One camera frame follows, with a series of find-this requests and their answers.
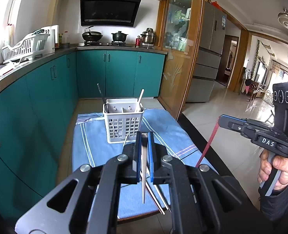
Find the red bottle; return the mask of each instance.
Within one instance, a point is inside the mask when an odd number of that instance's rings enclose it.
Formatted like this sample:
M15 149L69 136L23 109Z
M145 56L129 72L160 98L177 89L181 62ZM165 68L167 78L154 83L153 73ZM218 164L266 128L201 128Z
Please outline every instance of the red bottle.
M141 44L141 38L140 36L137 37L137 39L135 40L135 47L140 47Z

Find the red cord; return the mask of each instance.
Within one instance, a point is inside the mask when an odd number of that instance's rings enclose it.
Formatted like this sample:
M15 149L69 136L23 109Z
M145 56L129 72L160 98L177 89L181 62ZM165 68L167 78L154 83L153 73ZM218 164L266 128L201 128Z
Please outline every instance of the red cord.
M206 153L207 153L207 151L208 151L208 149L209 149L209 147L210 147L210 144L212 143L212 140L213 140L213 138L215 137L215 134L216 134L217 131L218 131L218 128L219 128L219 124L218 124L219 118L218 118L218 120L217 120L217 123L215 124L215 127L213 128L213 131L212 131L212 134L211 134L211 136L210 136L210 138L209 138L209 141L207 142L207 145L206 145L206 147L204 148L204 151L203 151L201 157L199 158L199 160L198 160L198 162L197 162L197 164L196 164L196 166L195 166L196 168L199 167L199 165L201 164L201 161L204 159L204 156L206 155Z

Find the plastic basket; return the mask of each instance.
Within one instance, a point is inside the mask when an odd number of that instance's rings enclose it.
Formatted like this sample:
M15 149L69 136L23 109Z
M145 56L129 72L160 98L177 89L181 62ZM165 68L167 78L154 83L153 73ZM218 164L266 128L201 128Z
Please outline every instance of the plastic basket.
M127 142L136 140L144 113L142 104L140 104L140 112L135 112L137 107L136 98L106 101L106 105L103 105L103 114L108 143L123 143L126 135L128 135Z
M4 62L33 60L37 55L45 52L45 44L50 34L27 35L14 47L6 45L2 48Z

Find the countertop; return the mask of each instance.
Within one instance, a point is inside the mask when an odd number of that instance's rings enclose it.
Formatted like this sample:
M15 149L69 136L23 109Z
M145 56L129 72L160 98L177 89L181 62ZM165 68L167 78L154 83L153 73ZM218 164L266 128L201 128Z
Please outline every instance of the countertop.
M21 77L25 76L29 72L33 71L34 69L40 67L41 65L50 62L60 56L65 54L72 53L74 51L80 50L125 50L125 51L137 51L137 52L148 52L148 53L156 53L156 54L167 54L165 51L160 51L156 49L147 49L147 48L135 48L134 45L128 46L107 46L107 45L100 45L100 46L80 46L80 44L72 44L70 48L63 48L57 49L55 53L52 54L45 54L41 57L37 57L32 61L27 61L21 63L15 69L9 71L8 73L4 74L0 77L0 92L3 91L6 87L20 79Z

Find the range hood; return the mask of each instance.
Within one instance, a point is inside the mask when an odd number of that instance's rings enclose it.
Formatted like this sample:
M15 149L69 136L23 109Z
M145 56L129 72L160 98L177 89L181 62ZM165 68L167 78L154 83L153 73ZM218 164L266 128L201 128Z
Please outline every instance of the range hood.
M82 26L131 26L141 0L80 0Z

